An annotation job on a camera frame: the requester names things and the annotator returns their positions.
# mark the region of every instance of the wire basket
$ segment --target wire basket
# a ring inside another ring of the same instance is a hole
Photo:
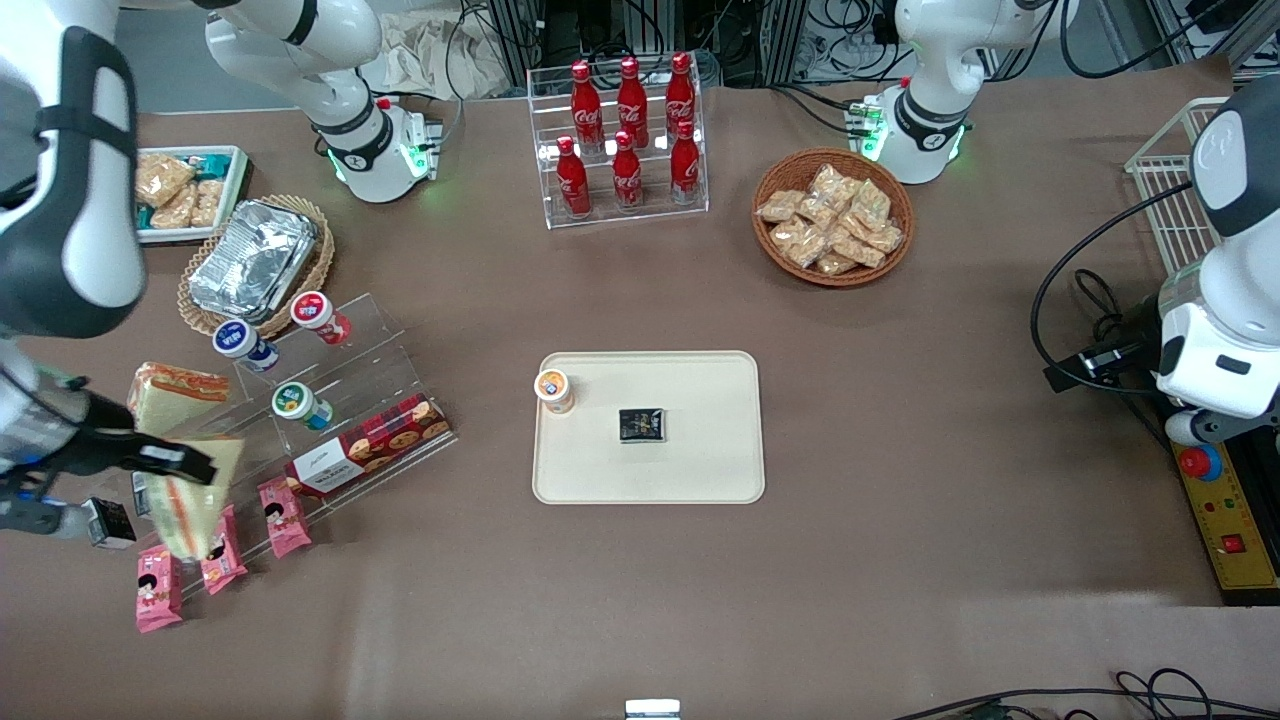
[[[815,270],[800,268],[782,255],[769,237],[769,225],[755,214],[755,209],[764,205],[776,191],[808,191],[809,183],[818,174],[818,169],[827,163],[845,177],[870,179],[881,191],[888,195],[891,202],[890,219],[902,231],[902,243],[897,250],[888,254],[879,268],[859,266],[838,275],[826,275]],[[751,224],[755,227],[755,240],[759,241],[760,247],[769,258],[773,258],[773,261],[778,266],[800,279],[827,287],[852,287],[883,277],[902,261],[906,251],[911,249],[911,241],[915,238],[915,210],[911,208],[911,199],[906,195],[906,188],[902,187],[902,183],[897,182],[897,178],[877,163],[851,150],[840,150],[836,147],[810,147],[809,150],[801,150],[787,155],[769,168],[764,173],[764,177],[760,178],[760,184],[755,187],[755,202],[751,205]]]
[[[325,219],[324,213],[321,213],[320,208],[316,208],[316,205],[310,200],[296,197],[293,195],[268,195],[266,197],[262,197],[261,201],[269,205],[275,205],[276,208],[292,210],[300,215],[306,215],[316,224],[316,228],[320,231],[320,246],[311,254],[311,258],[307,259],[306,265],[303,265],[302,272],[300,273],[302,279],[296,283],[293,295],[306,292],[308,290],[320,290],[324,286],[325,278],[329,277],[329,265],[333,264],[334,251],[333,231],[329,229],[329,222]],[[214,247],[218,246],[218,241],[223,238],[223,231],[225,229],[227,223],[223,223],[216,231],[214,231],[214,234],[200,246],[200,250],[197,250],[187,263],[187,269],[183,270],[182,279],[178,282],[178,314],[180,314],[182,319],[191,325],[191,329],[206,336],[212,336],[214,331],[218,329],[218,325],[225,323],[228,318],[196,305],[196,302],[191,299],[191,275],[196,272],[196,268],[198,268],[201,263],[204,263],[205,259],[214,251]],[[273,338],[284,332],[292,322],[293,320],[289,316],[289,302],[285,302],[274,315],[268,318],[266,322],[257,325],[257,332],[265,338]]]

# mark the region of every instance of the table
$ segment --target table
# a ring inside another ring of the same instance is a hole
[[[175,630],[134,630],[132,553],[5,536],[4,716],[617,717],[669,696],[698,720],[891,717],[1162,665],[1276,706],[1280,611],[1217,606],[1158,447],[1115,398],[1053,396],[1027,334],[1053,260],[1135,200],[1123,161],[1229,90],[1225,63],[986,88],[963,155],[910,191],[911,255],[851,291],[755,245],[760,174],[836,141],[765,91],[707,94],[709,214],[556,233],[518,101],[468,105],[442,179],[385,206],[334,181],[298,113],[145,118],[146,145],[239,145],[255,196],[325,210],[326,290],[371,291],[404,323],[461,441]],[[115,398],[145,360],[216,368],[174,309],[189,255],[147,251],[148,295],[118,331],[26,346]],[[1160,277],[1140,220],[1080,263],[1124,302]],[[1068,284],[1044,316],[1062,354],[1091,320]],[[764,497],[534,500],[543,356],[664,348],[755,356]]]

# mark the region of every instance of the red switch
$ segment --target red switch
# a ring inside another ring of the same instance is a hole
[[[1244,552],[1244,538],[1240,536],[1222,536],[1222,551],[1228,555]]]

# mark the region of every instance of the red bottle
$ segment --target red bottle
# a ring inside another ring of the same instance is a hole
[[[640,85],[640,60],[622,59],[622,86],[618,87],[618,124],[631,133],[636,147],[649,147],[649,99]]]
[[[692,59],[689,53],[680,51],[671,58],[671,82],[667,83],[667,142],[676,137],[681,120],[694,119],[694,82],[689,79],[689,67]]]
[[[631,133],[620,129],[613,140],[618,142],[618,154],[613,156],[613,192],[618,196],[618,210],[630,215],[644,204],[640,158],[631,149]]]
[[[600,118],[600,94],[591,85],[591,67],[586,60],[579,60],[571,67],[573,73],[573,95],[568,108],[573,113],[573,128],[577,129],[577,142],[582,155],[604,155],[604,122]]]
[[[676,145],[671,149],[671,199],[677,205],[692,205],[698,200],[698,190],[694,122],[681,120],[676,128]]]
[[[561,159],[556,163],[556,176],[561,181],[561,195],[568,206],[568,217],[581,220],[591,213],[591,193],[586,187],[586,167],[573,154],[573,138],[562,135],[556,140]]]

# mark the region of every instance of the bottle cap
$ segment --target bottle cap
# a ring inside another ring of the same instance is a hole
[[[547,402],[561,400],[568,395],[568,375],[554,369],[543,370],[534,380],[534,393]]]
[[[285,420],[301,420],[316,404],[311,388],[302,383],[284,383],[271,396],[271,409]]]
[[[308,290],[293,299],[289,314],[300,327],[314,331],[333,318],[333,302],[323,292]]]
[[[255,345],[257,345],[257,331],[244,320],[227,320],[214,331],[214,350],[227,357],[248,355]]]

